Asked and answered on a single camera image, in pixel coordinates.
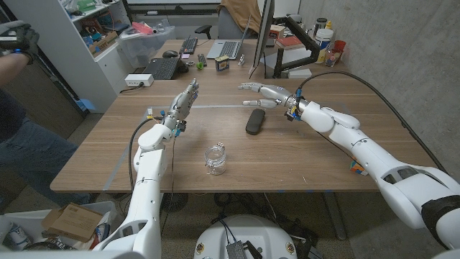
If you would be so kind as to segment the person's right gloved hand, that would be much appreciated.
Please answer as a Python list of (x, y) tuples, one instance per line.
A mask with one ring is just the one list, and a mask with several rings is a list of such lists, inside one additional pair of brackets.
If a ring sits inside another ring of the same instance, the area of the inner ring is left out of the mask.
[(1, 23), (1, 50), (26, 55), (29, 58), (28, 65), (33, 64), (38, 55), (39, 38), (40, 34), (22, 20)]

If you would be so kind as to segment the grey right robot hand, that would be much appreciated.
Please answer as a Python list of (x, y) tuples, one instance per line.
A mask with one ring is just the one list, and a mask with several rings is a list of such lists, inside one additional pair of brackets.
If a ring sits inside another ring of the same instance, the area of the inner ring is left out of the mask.
[(281, 86), (267, 85), (263, 83), (243, 83), (238, 86), (239, 90), (251, 90), (263, 95), (263, 99), (243, 101), (245, 106), (260, 106), (262, 108), (273, 109), (278, 105), (287, 107), (287, 112), (292, 117), (301, 115), (298, 106), (298, 99), (294, 94)]

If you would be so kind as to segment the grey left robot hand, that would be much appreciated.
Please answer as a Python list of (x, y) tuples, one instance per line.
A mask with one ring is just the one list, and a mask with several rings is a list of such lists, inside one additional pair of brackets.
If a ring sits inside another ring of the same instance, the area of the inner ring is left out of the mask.
[(190, 114), (190, 108), (198, 97), (199, 83), (194, 78), (187, 88), (179, 93), (172, 101), (162, 124), (174, 130)]

